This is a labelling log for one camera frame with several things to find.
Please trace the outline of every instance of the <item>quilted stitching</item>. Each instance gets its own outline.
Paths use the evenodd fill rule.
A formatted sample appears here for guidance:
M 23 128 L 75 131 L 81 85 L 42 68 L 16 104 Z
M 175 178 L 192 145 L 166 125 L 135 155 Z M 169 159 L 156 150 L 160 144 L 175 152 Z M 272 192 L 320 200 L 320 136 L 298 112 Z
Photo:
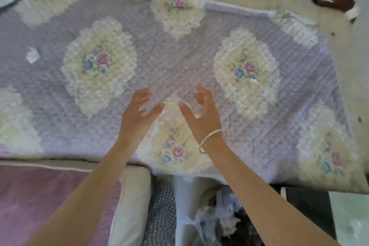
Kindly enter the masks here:
M 32 157 L 99 160 L 116 140 L 121 114 L 133 93 L 144 86 L 150 86 L 154 94 L 152 104 L 177 96 L 189 103 L 196 113 L 200 107 L 191 93 L 197 84 L 209 88 L 223 127 L 228 131 L 229 146 L 267 182 L 299 182 L 297 144 L 302 136 L 301 125 L 308 120 L 309 110 L 318 103 L 322 102 L 332 111 L 350 136 L 332 55 L 318 31 L 315 35 L 318 42 L 301 45 L 291 35 L 301 26 L 285 29 L 286 33 L 266 12 L 203 2 L 205 16 L 200 26 L 192 27 L 190 32 L 186 31 L 189 34 L 180 38 L 164 30 L 151 9 L 150 0 L 73 0 L 62 12 L 35 26 L 22 21 L 27 12 L 22 12 L 22 16 L 14 9 L 3 13 L 0 17 L 0 89 L 12 85 L 15 93 L 21 95 L 23 105 L 32 111 L 31 123 L 41 138 L 44 151 L 34 152 Z M 95 105 L 91 108 L 95 110 L 93 115 L 86 115 L 66 89 L 68 81 L 62 72 L 63 59 L 81 31 L 107 17 L 119 23 L 122 31 L 131 36 L 136 57 L 135 74 L 122 82 L 123 92 L 112 96 L 107 105 L 98 96 L 92 96 L 90 103 Z M 213 69 L 224 39 L 240 27 L 268 47 L 279 70 L 275 99 L 269 101 L 266 112 L 259 115 L 243 115 L 234 99 L 226 95 Z M 32 64 L 27 60 L 30 47 L 38 53 L 38 60 Z M 108 55 L 108 52 L 95 53 L 94 60 L 105 66 L 107 57 L 103 54 Z M 244 97 L 238 103 L 247 106 L 251 97 Z M 141 161 L 139 154 L 134 155 L 134 160 Z M 345 189 L 368 191 L 362 180 L 360 160 L 355 160 L 357 169 L 352 178 L 355 185 Z M 214 165 L 170 173 L 222 179 Z M 324 183 L 316 183 L 316 187 L 324 187 Z M 339 182 L 335 187 L 342 188 Z

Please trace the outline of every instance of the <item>quilted mat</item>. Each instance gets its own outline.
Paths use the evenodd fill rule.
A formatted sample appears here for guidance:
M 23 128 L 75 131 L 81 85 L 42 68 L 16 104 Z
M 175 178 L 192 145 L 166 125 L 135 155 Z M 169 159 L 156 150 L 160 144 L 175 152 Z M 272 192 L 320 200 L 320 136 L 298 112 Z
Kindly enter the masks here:
M 133 93 L 164 101 L 133 161 L 222 180 L 178 109 L 213 92 L 227 143 L 265 181 L 368 192 L 332 54 L 290 12 L 210 0 L 20 0 L 0 15 L 2 158 L 99 160 Z

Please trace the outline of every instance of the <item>bracelet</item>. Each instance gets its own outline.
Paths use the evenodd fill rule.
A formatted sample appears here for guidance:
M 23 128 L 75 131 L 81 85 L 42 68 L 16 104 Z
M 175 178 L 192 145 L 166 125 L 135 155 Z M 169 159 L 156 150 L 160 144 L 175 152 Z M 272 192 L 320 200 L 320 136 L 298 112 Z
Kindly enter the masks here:
M 205 151 L 203 150 L 203 148 L 202 148 L 202 146 L 204 145 L 204 143 L 205 143 L 205 141 L 210 137 L 210 136 L 212 136 L 213 134 L 215 134 L 215 133 L 217 133 L 217 132 L 225 132 L 225 137 L 224 137 L 224 140 L 227 140 L 227 131 L 226 130 L 224 130 L 224 129 L 216 129 L 216 130 L 214 130 L 213 132 L 210 132 L 204 139 L 203 139 L 203 141 L 201 141 L 201 143 L 200 143 L 200 146 L 199 146 L 199 151 L 200 151 L 200 153 L 201 154 L 205 154 Z

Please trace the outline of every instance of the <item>floral pattern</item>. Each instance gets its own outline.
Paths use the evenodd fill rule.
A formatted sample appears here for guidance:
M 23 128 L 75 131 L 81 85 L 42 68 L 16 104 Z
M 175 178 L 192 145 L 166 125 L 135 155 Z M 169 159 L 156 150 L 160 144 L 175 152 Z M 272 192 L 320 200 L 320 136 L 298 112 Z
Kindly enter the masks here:
M 14 10 L 30 27 L 48 22 L 53 16 L 62 14 L 77 0 L 21 0 Z
M 138 160 L 166 172 L 192 173 L 209 167 L 212 162 L 199 152 L 199 145 L 180 113 L 180 99 L 166 101 L 161 115 L 137 149 Z
M 310 20 L 288 11 L 279 12 L 272 20 L 307 49 L 311 49 L 319 42 L 317 25 Z
M 32 112 L 12 86 L 0 89 L 0 156 L 43 155 L 38 132 L 31 124 Z
M 367 190 L 365 179 L 360 179 L 358 148 L 323 102 L 310 109 L 297 148 L 302 183 L 326 189 Z
M 214 72 L 225 96 L 238 112 L 253 119 L 276 103 L 280 83 L 278 64 L 268 46 L 240 27 L 231 32 L 215 55 Z
M 66 89 L 91 119 L 123 93 L 126 82 L 135 75 L 136 61 L 131 36 L 122 31 L 117 20 L 108 17 L 81 30 L 68 46 L 61 69 L 67 79 Z
M 164 30 L 179 39 L 200 26 L 204 6 L 203 0 L 152 0 L 151 9 Z

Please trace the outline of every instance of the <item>plastic bag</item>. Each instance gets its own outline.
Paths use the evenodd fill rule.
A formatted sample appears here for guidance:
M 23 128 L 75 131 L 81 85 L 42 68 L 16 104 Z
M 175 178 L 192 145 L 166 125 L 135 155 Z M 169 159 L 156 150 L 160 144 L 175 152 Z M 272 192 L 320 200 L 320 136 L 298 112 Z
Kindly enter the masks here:
M 221 237 L 229 236 L 236 231 L 240 219 L 234 213 L 243 211 L 242 205 L 229 187 L 217 192 L 215 206 L 207 206 L 197 211 L 194 220 L 187 224 L 194 225 L 206 246 L 221 246 Z

